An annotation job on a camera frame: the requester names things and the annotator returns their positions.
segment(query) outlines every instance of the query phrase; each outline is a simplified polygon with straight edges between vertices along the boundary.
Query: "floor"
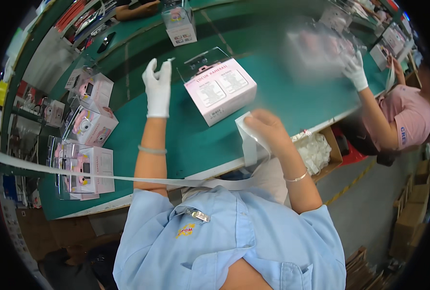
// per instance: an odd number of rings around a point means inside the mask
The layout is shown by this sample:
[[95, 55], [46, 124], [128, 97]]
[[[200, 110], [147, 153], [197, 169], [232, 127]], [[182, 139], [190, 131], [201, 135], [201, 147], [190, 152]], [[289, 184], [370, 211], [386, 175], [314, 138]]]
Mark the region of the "floor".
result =
[[[367, 261], [378, 265], [387, 258], [391, 227], [394, 224], [392, 203], [413, 173], [420, 152], [400, 156], [391, 167], [376, 164], [354, 186], [328, 206], [334, 226], [344, 247], [346, 258], [359, 247], [367, 248]], [[322, 200], [336, 193], [357, 178], [373, 161], [337, 168], [317, 183]], [[125, 226], [128, 208], [90, 216], [97, 235], [120, 232]]]

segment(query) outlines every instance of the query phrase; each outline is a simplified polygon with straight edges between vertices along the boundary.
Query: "shirt pocket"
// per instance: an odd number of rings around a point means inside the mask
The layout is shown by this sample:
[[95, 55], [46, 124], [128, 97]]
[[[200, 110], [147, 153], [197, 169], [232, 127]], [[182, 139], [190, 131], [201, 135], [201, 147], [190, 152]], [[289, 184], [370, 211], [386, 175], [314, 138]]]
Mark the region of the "shirt pocket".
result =
[[284, 262], [281, 266], [281, 290], [311, 290], [311, 273], [313, 264], [301, 269], [291, 262]]

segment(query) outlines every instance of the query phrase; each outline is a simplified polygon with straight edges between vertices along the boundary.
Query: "hand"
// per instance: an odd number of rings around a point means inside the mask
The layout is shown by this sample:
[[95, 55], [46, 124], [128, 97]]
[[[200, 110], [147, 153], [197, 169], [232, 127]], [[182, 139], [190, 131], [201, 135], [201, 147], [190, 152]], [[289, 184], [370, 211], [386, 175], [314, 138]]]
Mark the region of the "hand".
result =
[[363, 70], [362, 53], [358, 51], [355, 57], [344, 55], [343, 61], [345, 68], [342, 73], [352, 81], [357, 91], [360, 92], [368, 88], [365, 71]]
[[146, 86], [147, 117], [168, 118], [171, 92], [171, 61], [165, 61], [160, 71], [154, 72], [157, 59], [153, 58], [142, 73]]
[[257, 109], [252, 112], [252, 117], [244, 118], [244, 123], [257, 131], [268, 142], [276, 157], [281, 159], [282, 156], [295, 149], [281, 120], [271, 112]]
[[159, 3], [160, 3], [160, 0], [156, 0], [154, 2], [143, 4], [142, 6], [145, 8], [146, 14], [151, 16], [157, 13]]
[[389, 55], [387, 58], [387, 68], [391, 68], [391, 63], [394, 64], [394, 73], [396, 75], [404, 75], [404, 72], [402, 71], [402, 66], [400, 65], [400, 63], [397, 61], [397, 59], [395, 57], [393, 57], [392, 55]]

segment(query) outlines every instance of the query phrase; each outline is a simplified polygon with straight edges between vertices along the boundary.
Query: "bare hand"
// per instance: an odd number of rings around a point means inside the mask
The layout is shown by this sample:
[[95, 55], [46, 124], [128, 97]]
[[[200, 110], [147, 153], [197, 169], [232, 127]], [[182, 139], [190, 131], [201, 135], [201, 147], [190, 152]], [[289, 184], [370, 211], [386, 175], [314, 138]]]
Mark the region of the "bare hand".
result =
[[396, 75], [403, 75], [404, 72], [402, 71], [402, 66], [400, 65], [400, 63], [397, 61], [397, 59], [395, 57], [393, 57], [392, 55], [389, 55], [387, 58], [387, 67], [390, 68], [391, 67], [391, 63], [394, 64], [394, 73]]
[[276, 157], [281, 158], [294, 149], [294, 144], [281, 120], [270, 111], [257, 109], [252, 112], [252, 117], [244, 119], [244, 123], [265, 138]]
[[158, 4], [159, 3], [160, 3], [160, 0], [156, 0], [154, 2], [146, 3], [142, 6], [144, 6], [146, 8], [146, 13], [148, 13], [149, 15], [154, 15], [158, 11]]

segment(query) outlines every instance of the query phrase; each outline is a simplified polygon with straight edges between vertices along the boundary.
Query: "black phone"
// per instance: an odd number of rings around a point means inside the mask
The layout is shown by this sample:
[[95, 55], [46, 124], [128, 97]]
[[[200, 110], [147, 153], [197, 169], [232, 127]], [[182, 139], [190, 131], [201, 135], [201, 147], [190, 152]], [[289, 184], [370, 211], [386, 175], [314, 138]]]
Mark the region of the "black phone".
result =
[[102, 44], [100, 45], [99, 49], [97, 50], [97, 53], [104, 52], [107, 49], [107, 46], [109, 45], [110, 41], [115, 36], [115, 34], [116, 34], [116, 32], [112, 32], [104, 38]]

